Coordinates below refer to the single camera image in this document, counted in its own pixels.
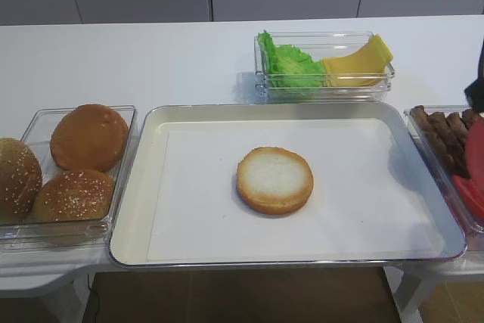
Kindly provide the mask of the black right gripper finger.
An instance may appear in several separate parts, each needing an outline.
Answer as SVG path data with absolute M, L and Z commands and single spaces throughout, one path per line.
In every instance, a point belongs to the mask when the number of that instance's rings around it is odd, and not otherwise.
M 477 69 L 477 78 L 468 87 L 465 88 L 464 94 L 467 103 L 476 113 L 484 112 L 484 45 L 481 47 L 479 63 Z

